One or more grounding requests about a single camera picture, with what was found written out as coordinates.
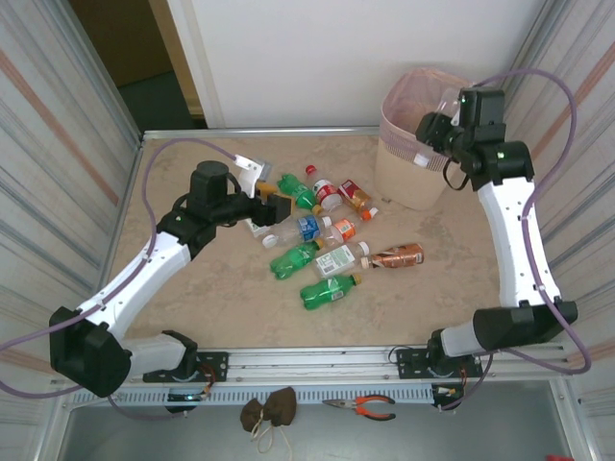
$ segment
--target curtain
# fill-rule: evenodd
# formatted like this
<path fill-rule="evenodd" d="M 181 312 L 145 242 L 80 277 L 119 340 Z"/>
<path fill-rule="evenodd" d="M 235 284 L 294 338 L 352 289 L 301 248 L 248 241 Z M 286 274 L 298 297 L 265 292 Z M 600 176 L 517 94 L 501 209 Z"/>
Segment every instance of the curtain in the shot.
<path fill-rule="evenodd" d="M 98 288 L 139 133 L 62 0 L 0 3 L 0 342 Z M 49 383 L 48 339 L 0 354 L 23 390 Z M 30 459 L 43 403 L 0 392 L 0 459 Z"/>
<path fill-rule="evenodd" d="M 615 2 L 562 5 L 520 65 L 562 78 L 578 104 L 575 144 L 537 213 L 553 275 L 564 299 L 578 303 L 574 328 L 594 359 L 592 370 L 574 379 L 580 407 L 603 459 L 615 459 Z M 506 122 L 508 138 L 529 145 L 540 180 L 568 135 L 565 97 L 545 79 L 526 77 L 515 88 Z M 567 346 L 579 366 L 582 358 Z"/>

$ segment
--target pliers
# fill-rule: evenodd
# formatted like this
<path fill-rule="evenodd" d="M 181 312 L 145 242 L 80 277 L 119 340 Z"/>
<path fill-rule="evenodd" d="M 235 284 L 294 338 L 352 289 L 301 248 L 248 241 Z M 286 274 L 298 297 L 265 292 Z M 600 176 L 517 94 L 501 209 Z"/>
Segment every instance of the pliers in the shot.
<path fill-rule="evenodd" d="M 395 413 L 388 413 L 386 415 L 379 413 L 372 413 L 369 410 L 366 410 L 361 405 L 370 401 L 384 401 L 386 403 L 394 404 L 395 401 L 387 396 L 381 396 L 378 394 L 373 394 L 365 397 L 357 397 L 354 400 L 323 400 L 323 403 L 331 406 L 336 406 L 337 408 L 351 408 L 356 411 L 358 415 L 364 416 L 365 418 L 369 418 L 374 421 L 390 421 L 395 419 Z"/>

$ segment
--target table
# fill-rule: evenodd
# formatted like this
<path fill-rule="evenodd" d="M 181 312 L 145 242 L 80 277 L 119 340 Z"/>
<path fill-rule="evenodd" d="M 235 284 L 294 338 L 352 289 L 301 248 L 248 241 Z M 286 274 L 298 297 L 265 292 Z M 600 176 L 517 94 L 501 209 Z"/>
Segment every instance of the table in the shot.
<path fill-rule="evenodd" d="M 306 311 L 299 290 L 318 281 L 309 269 L 275 280 L 268 263 L 285 249 L 265 250 L 243 223 L 218 229 L 194 261 L 167 282 L 143 308 L 128 337 L 175 329 L 200 348 L 339 347 L 420 344 L 437 328 L 469 320 L 477 308 L 498 305 L 498 266 L 478 197 L 468 187 L 446 190 L 436 206 L 414 211 L 387 203 L 373 185 L 378 138 L 368 135 L 210 138 L 221 147 L 274 165 L 300 178 L 313 163 L 332 180 L 353 179 L 370 193 L 380 213 L 355 237 L 372 251 L 417 242 L 420 266 L 363 273 L 346 298 Z M 143 247 L 149 232 L 140 201 L 144 165 L 164 139 L 145 143 L 112 274 Z M 197 163 L 226 158 L 198 144 L 179 143 L 157 160 L 148 197 L 160 219 L 185 194 Z M 238 175 L 238 168 L 232 167 Z"/>

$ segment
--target brown bottle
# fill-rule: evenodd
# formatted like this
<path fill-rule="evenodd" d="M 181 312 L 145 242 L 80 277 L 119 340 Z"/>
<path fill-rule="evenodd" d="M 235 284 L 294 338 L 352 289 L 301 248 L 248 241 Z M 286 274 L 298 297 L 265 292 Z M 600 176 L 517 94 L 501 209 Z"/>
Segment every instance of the brown bottle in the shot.
<path fill-rule="evenodd" d="M 389 248 L 375 255 L 362 257 L 361 267 L 363 269 L 378 267 L 394 269 L 422 264 L 424 260 L 423 248 L 418 243 L 408 243 L 407 245 Z"/>

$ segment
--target beige trash bin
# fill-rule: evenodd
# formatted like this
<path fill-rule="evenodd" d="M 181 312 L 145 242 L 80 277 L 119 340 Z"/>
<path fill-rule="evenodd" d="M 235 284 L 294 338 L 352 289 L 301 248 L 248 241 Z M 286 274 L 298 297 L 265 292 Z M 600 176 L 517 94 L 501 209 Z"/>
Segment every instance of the beige trash bin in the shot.
<path fill-rule="evenodd" d="M 414 133 L 423 115 L 469 85 L 460 77 L 422 68 L 408 72 L 393 86 L 381 107 L 375 183 L 382 196 L 419 210 L 435 204 L 446 187 L 442 170 L 447 158 L 418 142 Z M 456 170 L 452 164 L 449 177 Z"/>

